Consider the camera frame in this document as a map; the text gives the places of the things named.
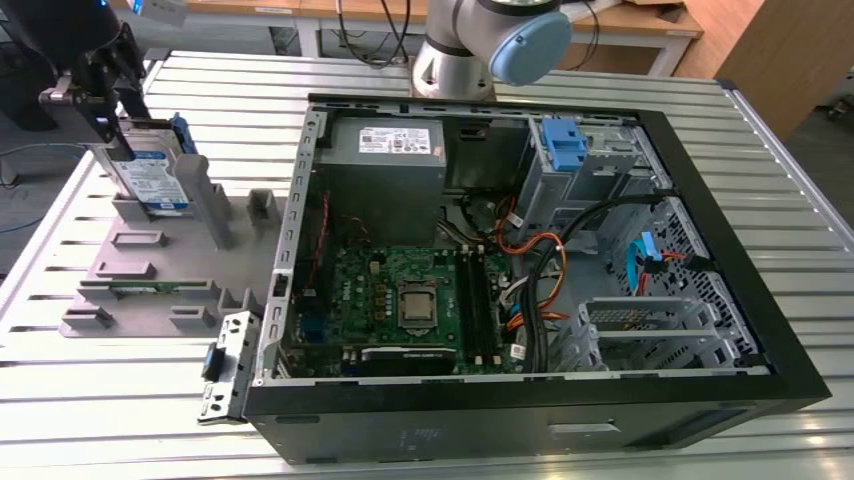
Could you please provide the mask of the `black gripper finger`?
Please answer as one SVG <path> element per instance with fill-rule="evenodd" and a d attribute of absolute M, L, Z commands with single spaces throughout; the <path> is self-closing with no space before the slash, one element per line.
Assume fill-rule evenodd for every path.
<path fill-rule="evenodd" d="M 142 55 L 125 22 L 117 23 L 112 38 L 84 54 L 78 75 L 78 85 L 92 97 L 120 102 L 132 118 L 150 118 L 141 91 Z"/>
<path fill-rule="evenodd" d="M 102 147 L 112 161 L 132 161 L 134 154 L 121 132 L 112 89 L 92 93 L 62 74 L 38 95 L 38 104 L 73 143 Z"/>

